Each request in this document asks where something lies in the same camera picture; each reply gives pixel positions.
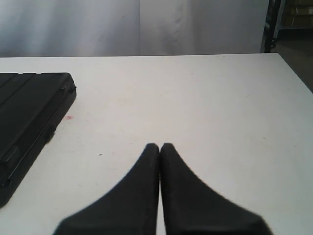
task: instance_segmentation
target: white curtain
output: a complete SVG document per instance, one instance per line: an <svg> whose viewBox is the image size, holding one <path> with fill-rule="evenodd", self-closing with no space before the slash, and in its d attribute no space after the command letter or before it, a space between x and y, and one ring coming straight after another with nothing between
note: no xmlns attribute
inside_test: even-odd
<svg viewBox="0 0 313 235"><path fill-rule="evenodd" d="M0 0L0 57L258 53L266 0Z"/></svg>

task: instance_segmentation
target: table surface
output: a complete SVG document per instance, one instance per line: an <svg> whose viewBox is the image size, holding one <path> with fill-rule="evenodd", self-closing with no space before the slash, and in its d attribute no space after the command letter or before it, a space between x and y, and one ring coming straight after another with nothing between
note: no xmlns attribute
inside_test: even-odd
<svg viewBox="0 0 313 235"><path fill-rule="evenodd" d="M62 71L77 99L0 209L0 234L52 234L120 181L149 142L173 143L275 235L312 234L313 94L278 54L0 59L0 72Z"/></svg>

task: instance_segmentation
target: black plastic case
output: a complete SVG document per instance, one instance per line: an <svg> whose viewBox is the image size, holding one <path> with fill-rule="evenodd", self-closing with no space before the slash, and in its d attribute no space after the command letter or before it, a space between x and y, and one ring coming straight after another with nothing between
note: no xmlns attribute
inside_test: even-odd
<svg viewBox="0 0 313 235"><path fill-rule="evenodd" d="M0 73L0 207L76 98L69 73Z"/></svg>

